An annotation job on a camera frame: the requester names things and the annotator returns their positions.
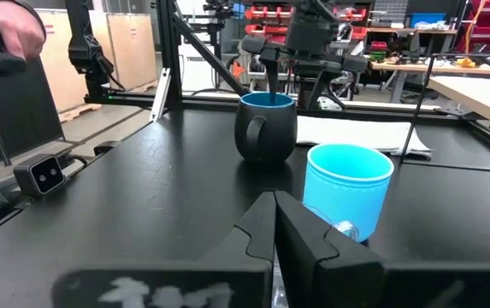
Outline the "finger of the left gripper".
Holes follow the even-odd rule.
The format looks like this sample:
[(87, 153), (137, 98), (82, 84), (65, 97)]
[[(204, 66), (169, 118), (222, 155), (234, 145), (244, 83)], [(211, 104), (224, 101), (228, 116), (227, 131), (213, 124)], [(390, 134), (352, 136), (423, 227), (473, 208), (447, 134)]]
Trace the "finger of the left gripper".
[(278, 90), (278, 56), (264, 56), (263, 65), (266, 68), (267, 79), (269, 83), (269, 102), (274, 104)]
[(322, 91), (329, 86), (331, 80), (333, 80), (334, 78), (335, 78), (335, 72), (328, 71), (326, 68), (324, 68), (318, 74), (316, 78), (316, 82), (310, 93), (310, 98), (305, 105), (305, 108), (307, 110), (310, 110), (314, 107), (314, 105), (317, 102), (317, 99), (322, 94)]

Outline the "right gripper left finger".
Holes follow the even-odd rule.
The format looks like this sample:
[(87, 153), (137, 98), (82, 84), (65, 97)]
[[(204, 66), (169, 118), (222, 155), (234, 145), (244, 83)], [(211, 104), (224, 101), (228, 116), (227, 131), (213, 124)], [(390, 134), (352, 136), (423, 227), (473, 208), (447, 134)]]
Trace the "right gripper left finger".
[(133, 261), (75, 269), (51, 288), (55, 307), (269, 307), (276, 200), (262, 193), (196, 260)]

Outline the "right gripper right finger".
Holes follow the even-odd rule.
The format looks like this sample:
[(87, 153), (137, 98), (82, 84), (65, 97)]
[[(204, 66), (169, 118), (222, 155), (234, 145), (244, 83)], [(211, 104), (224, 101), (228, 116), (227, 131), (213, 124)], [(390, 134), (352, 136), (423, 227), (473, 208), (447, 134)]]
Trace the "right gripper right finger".
[(490, 307), (490, 264), (389, 261), (284, 191), (275, 244), (291, 307)]

